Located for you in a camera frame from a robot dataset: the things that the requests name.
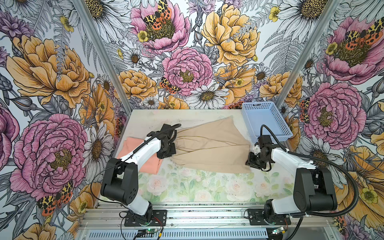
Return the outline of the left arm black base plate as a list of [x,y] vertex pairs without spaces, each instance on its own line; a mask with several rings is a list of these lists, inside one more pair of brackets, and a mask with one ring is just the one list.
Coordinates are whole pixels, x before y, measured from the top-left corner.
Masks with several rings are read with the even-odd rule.
[[125,227],[164,227],[167,222],[167,210],[152,210],[150,213],[140,216],[128,213],[124,217]]

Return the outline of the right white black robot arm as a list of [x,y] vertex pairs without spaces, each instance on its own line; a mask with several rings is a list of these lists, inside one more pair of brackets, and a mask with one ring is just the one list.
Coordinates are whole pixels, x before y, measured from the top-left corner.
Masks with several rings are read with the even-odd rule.
[[305,161],[274,144],[269,135],[261,135],[254,152],[249,153],[246,165],[267,172],[272,169],[272,164],[281,165],[295,180],[290,196],[266,201],[263,219],[267,223],[272,224],[275,219],[291,214],[305,215],[337,208],[332,174],[327,168],[316,167],[312,161]]

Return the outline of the right aluminium corner post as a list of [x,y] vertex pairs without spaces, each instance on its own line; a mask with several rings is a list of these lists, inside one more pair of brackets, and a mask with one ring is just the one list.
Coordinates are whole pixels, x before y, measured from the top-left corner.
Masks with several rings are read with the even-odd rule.
[[329,25],[332,16],[336,12],[340,1],[328,1],[323,13],[320,15],[319,21],[316,23],[314,31],[312,34],[309,34],[308,40],[299,55],[297,62],[295,63],[293,69],[290,72],[290,75],[286,81],[286,84],[283,86],[281,93],[277,97],[275,101],[275,105],[277,108],[280,108],[290,93],[291,88],[296,82],[303,65],[306,62],[307,57],[310,55],[312,48],[314,48],[315,44],[320,39],[323,31]]

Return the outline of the light blue plastic basket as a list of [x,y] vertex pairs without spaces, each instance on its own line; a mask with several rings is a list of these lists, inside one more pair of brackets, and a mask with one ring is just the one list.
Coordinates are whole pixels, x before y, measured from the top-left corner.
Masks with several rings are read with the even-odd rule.
[[280,142],[284,142],[293,136],[286,121],[273,102],[251,102],[242,104],[242,116],[254,144],[261,135],[261,126],[266,125]]

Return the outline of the left aluminium corner post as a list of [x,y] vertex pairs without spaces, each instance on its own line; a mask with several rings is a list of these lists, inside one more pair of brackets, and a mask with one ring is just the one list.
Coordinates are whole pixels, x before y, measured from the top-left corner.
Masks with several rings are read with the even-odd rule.
[[125,112],[128,115],[128,118],[131,116],[133,108],[126,96],[126,93],[122,87],[122,84],[118,78],[118,74],[113,66],[113,63],[108,55],[108,52],[105,48],[104,42],[98,33],[97,26],[93,22],[92,16],[88,10],[88,7],[85,1],[75,1],[74,2],[75,9],[78,11],[80,15],[80,19],[82,20],[84,27],[88,33],[88,38],[93,42],[95,49],[97,50],[99,57],[111,78],[111,81],[117,91],[117,94],[121,100],[122,105],[124,106]]

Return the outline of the beige drawstring shorts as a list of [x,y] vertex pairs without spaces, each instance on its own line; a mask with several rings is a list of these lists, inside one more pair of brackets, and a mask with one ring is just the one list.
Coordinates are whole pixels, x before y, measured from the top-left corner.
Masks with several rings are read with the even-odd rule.
[[176,154],[170,159],[182,167],[226,174],[251,172],[246,165],[250,143],[232,117],[182,129],[174,143]]

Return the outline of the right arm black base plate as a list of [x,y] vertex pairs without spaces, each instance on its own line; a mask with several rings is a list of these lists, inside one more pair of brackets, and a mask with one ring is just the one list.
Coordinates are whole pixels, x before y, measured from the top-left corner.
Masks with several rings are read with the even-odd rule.
[[251,226],[289,226],[292,224],[288,215],[271,215],[265,217],[262,209],[247,209],[244,212],[244,217],[249,220]]

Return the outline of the green circuit board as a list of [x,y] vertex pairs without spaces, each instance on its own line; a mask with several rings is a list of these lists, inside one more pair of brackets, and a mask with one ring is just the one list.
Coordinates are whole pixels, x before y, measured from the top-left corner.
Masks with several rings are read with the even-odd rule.
[[163,229],[144,229],[144,230],[139,230],[138,233],[136,234],[136,238],[160,238],[163,234]]

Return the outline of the aluminium rail frame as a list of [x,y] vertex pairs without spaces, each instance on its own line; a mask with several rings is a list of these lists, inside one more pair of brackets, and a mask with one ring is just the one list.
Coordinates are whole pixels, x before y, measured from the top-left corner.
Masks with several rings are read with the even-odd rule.
[[[157,203],[154,210],[166,210],[166,228],[213,229],[245,228],[250,225],[244,216],[247,209],[262,209],[260,203]],[[80,224],[81,230],[114,230],[121,225],[119,204],[105,203],[88,210]]]

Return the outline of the peach graphic t-shirt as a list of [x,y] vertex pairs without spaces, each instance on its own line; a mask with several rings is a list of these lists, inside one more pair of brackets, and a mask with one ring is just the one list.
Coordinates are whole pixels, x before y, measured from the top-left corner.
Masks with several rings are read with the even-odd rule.
[[154,138],[133,154],[133,151],[143,142],[142,139],[128,137],[123,142],[123,147],[117,155],[117,159],[127,163],[135,163],[139,172],[156,175],[163,161],[157,157],[157,152],[161,148],[161,141]]

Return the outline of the aluminium corner post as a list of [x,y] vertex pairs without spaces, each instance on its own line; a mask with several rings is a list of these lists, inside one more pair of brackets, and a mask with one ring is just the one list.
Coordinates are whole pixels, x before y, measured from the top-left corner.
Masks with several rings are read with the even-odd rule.
[[122,87],[122,84],[118,78],[118,74],[113,66],[113,63],[108,55],[108,52],[105,48],[104,42],[98,33],[97,26],[93,22],[92,16],[88,10],[88,7],[85,1],[75,1],[74,2],[75,9],[78,11],[80,15],[80,19],[82,20],[84,27],[88,33],[88,38],[93,42],[95,49],[97,50],[99,57],[111,78],[111,81],[117,91],[117,94],[121,100],[122,105],[124,106],[125,112],[128,115],[128,118],[131,116],[133,108],[126,96],[126,93]]
[[283,86],[281,93],[277,97],[275,101],[275,105],[277,108],[280,108],[290,93],[291,88],[296,82],[303,65],[306,62],[307,57],[310,55],[312,48],[314,48],[315,44],[320,39],[323,31],[329,25],[332,16],[336,12],[340,1],[328,1],[323,13],[320,15],[319,21],[316,23],[314,31],[312,34],[309,34],[308,40],[299,55],[297,62],[295,63],[293,69],[290,72],[290,75],[286,81],[286,84]]

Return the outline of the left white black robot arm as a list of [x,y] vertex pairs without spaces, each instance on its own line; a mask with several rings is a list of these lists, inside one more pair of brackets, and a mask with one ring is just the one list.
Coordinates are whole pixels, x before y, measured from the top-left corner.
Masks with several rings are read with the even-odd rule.
[[129,220],[145,226],[154,219],[153,206],[139,194],[139,170],[152,156],[159,159],[176,154],[175,139],[181,124],[164,124],[160,131],[150,132],[129,154],[107,162],[101,185],[101,196],[119,202],[131,216]]

